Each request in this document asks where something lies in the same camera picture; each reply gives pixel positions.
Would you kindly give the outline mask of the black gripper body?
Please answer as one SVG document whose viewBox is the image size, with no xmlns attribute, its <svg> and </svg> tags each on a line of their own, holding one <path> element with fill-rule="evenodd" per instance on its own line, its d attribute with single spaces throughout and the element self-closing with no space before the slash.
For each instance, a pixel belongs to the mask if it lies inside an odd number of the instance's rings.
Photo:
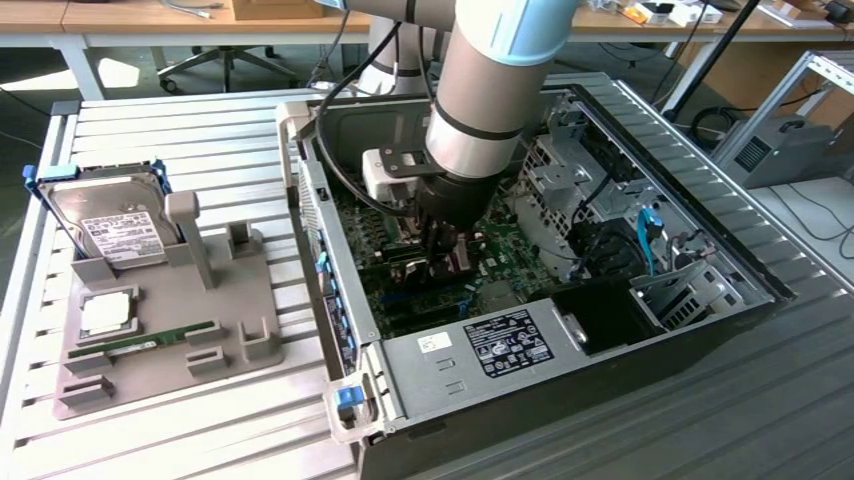
<svg viewBox="0 0 854 480">
<path fill-rule="evenodd" d="M 456 232 L 471 231 L 487 212 L 499 179 L 499 175 L 469 179 L 451 173 L 420 177 L 415 208 L 421 235 L 449 228 Z"/>
</svg>

